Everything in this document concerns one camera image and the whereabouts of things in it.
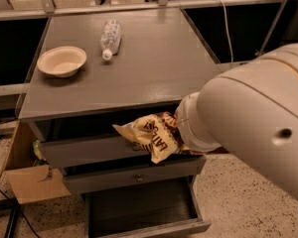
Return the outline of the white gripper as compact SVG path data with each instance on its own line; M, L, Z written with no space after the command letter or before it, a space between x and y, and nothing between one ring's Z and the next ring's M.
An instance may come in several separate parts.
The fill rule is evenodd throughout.
M177 128L184 144L196 152L209 152L221 145L211 136L199 117L197 102L200 93L192 93L182 99L176 109Z

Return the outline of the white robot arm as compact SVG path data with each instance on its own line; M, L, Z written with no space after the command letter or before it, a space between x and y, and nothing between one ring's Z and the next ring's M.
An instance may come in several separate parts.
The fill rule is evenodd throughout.
M190 149L222 146L298 200L298 44L216 76L176 117Z

